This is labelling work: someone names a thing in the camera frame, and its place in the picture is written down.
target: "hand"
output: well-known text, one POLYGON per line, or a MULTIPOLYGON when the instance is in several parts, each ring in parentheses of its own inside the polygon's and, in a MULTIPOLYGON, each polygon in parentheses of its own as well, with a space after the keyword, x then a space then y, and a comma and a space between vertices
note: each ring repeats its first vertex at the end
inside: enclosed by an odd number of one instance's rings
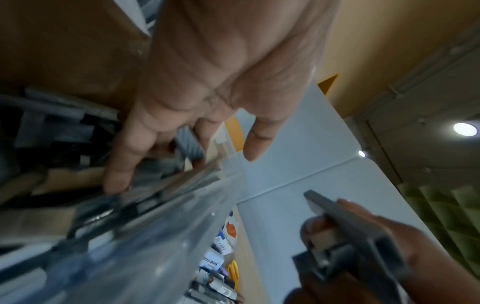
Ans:
POLYGON ((337 7, 337 0, 166 0, 105 191, 125 190, 142 158, 166 148, 182 125, 194 125, 206 148, 239 108, 257 117, 245 158, 260 157, 313 79, 337 7))
MULTIPOLYGON (((418 229, 375 216, 346 200, 337 203, 342 208, 383 226, 392 234, 412 270, 411 277, 401 284, 416 304, 466 304, 475 302, 480 296, 478 282, 418 229)), ((324 217, 313 218, 302 227, 301 239, 308 246, 310 236, 334 225, 324 217)), ((300 281, 302 289, 294 290, 285 303, 380 304, 363 284, 348 273, 325 284, 311 277, 301 277, 300 281)))

